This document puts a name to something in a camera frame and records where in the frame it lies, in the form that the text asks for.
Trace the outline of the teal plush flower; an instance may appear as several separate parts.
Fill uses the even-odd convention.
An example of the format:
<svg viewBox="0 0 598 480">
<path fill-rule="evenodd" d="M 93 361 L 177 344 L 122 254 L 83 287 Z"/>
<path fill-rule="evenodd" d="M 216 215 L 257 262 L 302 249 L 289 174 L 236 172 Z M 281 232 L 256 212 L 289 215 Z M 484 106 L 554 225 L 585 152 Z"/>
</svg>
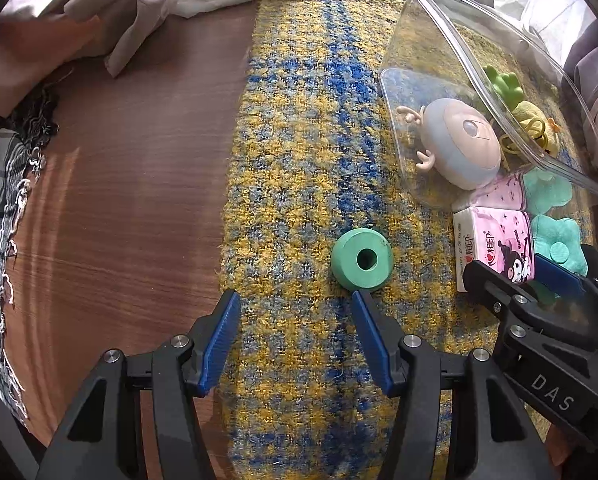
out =
<svg viewBox="0 0 598 480">
<path fill-rule="evenodd" d="M 522 177 L 529 214 L 546 214 L 572 200 L 571 183 L 552 172 L 534 168 Z"/>
<path fill-rule="evenodd" d="M 557 266 L 587 276 L 588 264 L 581 247 L 579 225 L 570 218 L 553 219 L 538 214 L 531 222 L 534 252 Z"/>
</svg>

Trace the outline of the pink Kuromi tissue pack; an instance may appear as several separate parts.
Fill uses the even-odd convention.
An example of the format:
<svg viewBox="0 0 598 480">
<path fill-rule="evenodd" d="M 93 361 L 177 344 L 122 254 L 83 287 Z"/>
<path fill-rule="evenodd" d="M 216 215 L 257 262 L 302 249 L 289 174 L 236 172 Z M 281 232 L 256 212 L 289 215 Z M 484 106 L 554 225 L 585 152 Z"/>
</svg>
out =
<svg viewBox="0 0 598 480">
<path fill-rule="evenodd" d="M 479 260 L 514 284 L 534 278 L 534 249 L 521 174 L 499 177 L 453 205 L 456 286 Z"/>
</svg>

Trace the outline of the green foam roll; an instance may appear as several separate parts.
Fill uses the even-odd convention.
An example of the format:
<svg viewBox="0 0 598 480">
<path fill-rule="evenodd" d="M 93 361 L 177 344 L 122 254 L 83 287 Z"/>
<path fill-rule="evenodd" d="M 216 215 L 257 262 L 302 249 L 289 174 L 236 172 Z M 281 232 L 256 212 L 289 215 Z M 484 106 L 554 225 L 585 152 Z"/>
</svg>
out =
<svg viewBox="0 0 598 480">
<path fill-rule="evenodd" d="M 344 289 L 376 290 L 390 278 L 392 248 L 383 234 L 357 228 L 342 234 L 331 250 L 331 273 Z"/>
</svg>

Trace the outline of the round-headed baby doll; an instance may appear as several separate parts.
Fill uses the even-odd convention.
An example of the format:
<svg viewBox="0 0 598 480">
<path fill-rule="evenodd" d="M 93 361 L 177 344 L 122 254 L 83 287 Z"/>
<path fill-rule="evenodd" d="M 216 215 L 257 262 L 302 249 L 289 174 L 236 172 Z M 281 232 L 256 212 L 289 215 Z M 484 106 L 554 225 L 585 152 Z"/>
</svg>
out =
<svg viewBox="0 0 598 480">
<path fill-rule="evenodd" d="M 424 149 L 416 152 L 418 172 L 437 170 L 456 188 L 474 191 L 492 182 L 500 171 L 500 142 L 474 107 L 443 98 L 420 110 L 401 105 L 397 113 L 419 127 Z"/>
</svg>

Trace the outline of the yellow plush duck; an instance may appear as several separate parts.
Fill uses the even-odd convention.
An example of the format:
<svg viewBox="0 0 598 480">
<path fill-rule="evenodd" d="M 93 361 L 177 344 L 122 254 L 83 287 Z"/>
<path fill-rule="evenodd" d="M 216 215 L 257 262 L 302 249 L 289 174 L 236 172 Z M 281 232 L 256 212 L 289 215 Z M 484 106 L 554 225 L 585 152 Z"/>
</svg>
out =
<svg viewBox="0 0 598 480">
<path fill-rule="evenodd" d="M 553 117 L 546 116 L 530 101 L 521 101 L 512 110 L 512 114 L 544 153 L 549 156 L 556 156 L 559 153 L 559 135 L 562 129 Z"/>
</svg>

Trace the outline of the clear plastic container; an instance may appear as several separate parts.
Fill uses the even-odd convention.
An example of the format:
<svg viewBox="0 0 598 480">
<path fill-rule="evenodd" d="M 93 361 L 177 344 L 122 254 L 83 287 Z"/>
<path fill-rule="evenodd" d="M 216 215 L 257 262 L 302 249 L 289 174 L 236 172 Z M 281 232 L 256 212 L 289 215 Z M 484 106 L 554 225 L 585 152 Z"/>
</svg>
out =
<svg viewBox="0 0 598 480">
<path fill-rule="evenodd" d="M 560 125 L 556 156 L 542 151 L 494 91 L 487 65 L 515 73 L 526 99 Z M 419 127 L 397 107 L 420 110 L 437 99 L 458 99 L 491 124 L 502 150 L 500 171 L 527 174 L 538 168 L 567 179 L 572 200 L 546 214 L 555 218 L 598 205 L 598 171 L 583 139 L 580 113 L 585 103 L 570 77 L 528 34 L 474 0 L 406 0 L 379 75 L 397 147 L 404 188 L 418 202 L 453 211 L 472 192 L 456 188 L 437 170 L 418 172 Z"/>
</svg>

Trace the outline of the yellow blue woven mat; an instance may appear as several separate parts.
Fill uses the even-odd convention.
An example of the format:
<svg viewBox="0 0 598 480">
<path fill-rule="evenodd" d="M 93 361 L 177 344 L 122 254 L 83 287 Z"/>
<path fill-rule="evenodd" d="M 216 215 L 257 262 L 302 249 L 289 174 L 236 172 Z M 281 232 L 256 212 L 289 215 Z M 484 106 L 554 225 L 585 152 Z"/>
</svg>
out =
<svg viewBox="0 0 598 480">
<path fill-rule="evenodd" d="M 406 0 L 259 0 L 227 170 L 220 284 L 241 333 L 220 393 L 240 479 L 372 479 L 398 403 L 374 384 L 331 275 L 342 234 L 387 238 L 376 294 L 403 330 L 463 356 L 497 322 L 455 286 L 451 214 L 401 180 L 381 62 Z"/>
</svg>

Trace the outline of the green frog toy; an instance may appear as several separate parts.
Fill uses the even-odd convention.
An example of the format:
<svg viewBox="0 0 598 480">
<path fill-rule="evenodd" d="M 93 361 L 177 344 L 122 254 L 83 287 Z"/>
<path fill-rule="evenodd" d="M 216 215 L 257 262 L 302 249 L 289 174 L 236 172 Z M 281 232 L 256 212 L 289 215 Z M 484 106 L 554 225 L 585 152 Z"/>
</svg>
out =
<svg viewBox="0 0 598 480">
<path fill-rule="evenodd" d="M 515 73 L 500 73 L 491 65 L 485 66 L 484 72 L 491 82 L 494 91 L 511 112 L 526 99 L 526 93 L 524 93 Z"/>
</svg>

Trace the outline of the plaid fringed scarf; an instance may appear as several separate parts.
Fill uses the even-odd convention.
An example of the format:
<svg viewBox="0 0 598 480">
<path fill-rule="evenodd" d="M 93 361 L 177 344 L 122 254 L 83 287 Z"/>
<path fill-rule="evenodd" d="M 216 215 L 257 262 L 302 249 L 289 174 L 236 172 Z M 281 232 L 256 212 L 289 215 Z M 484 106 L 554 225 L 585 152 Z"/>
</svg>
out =
<svg viewBox="0 0 598 480">
<path fill-rule="evenodd" d="M 58 131 L 58 96 L 52 84 L 34 87 L 8 117 L 0 117 L 0 400 L 21 422 L 28 418 L 24 388 L 5 351 L 4 306 L 14 302 L 6 264 L 17 255 L 14 236 L 31 188 L 45 166 L 43 149 Z"/>
</svg>

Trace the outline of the pink beige curtain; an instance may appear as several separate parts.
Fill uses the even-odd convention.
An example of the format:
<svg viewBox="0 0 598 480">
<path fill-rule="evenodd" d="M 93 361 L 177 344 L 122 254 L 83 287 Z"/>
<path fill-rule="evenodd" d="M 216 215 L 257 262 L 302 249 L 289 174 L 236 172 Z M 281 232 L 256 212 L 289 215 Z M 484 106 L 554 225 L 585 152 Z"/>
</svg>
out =
<svg viewBox="0 0 598 480">
<path fill-rule="evenodd" d="M 175 0 L 53 0 L 35 18 L 0 18 L 0 116 L 58 66 L 101 56 L 116 77 Z"/>
</svg>

